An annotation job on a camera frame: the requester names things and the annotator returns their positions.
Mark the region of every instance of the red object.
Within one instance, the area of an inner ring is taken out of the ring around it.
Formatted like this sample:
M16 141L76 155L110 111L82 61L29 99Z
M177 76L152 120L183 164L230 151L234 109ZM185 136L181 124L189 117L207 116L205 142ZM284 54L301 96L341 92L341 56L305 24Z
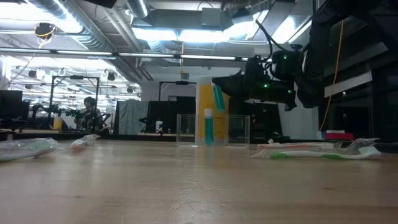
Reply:
M325 138L328 140L351 140L354 141L353 133L326 133Z

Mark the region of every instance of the wooden table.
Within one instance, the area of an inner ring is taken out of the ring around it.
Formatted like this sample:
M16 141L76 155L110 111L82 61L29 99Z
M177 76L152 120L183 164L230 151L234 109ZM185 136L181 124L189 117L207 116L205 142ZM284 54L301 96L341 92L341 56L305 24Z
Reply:
M0 164L0 223L397 223L398 156L251 159L254 151L102 141Z

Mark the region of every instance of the clear plastic box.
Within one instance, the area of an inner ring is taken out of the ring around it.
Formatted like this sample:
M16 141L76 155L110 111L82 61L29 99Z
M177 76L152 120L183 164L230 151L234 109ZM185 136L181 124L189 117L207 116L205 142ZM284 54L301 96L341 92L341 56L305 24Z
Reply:
M178 114L177 144L206 144L204 119L195 114ZM213 145L249 146L250 116L216 116L213 124Z

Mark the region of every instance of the white toothbrush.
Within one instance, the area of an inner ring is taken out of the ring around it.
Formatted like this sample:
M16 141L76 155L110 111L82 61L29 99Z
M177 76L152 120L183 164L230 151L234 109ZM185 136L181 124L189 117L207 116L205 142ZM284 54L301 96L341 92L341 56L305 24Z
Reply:
M270 159L286 159L297 157L312 157L312 158L327 158L327 159L374 159L381 155L375 147L367 146L359 149L359 155L343 155L337 153L327 152L312 152L312 151L286 151L271 154Z

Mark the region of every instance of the person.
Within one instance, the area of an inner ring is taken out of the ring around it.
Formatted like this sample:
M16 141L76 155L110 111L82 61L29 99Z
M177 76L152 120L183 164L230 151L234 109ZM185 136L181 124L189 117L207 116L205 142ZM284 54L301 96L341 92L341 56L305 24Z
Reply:
M78 130L83 130L83 129L92 129L93 124L94 124L94 117L93 113L87 112L87 111L92 111L96 114L96 127L95 129L99 131L102 123L102 117L101 117L101 111L97 109L94 111L96 101L92 97L87 97L84 100L85 108L80 110L80 114L83 114L83 116L79 116L78 118L75 118L74 122L76 123L76 128Z

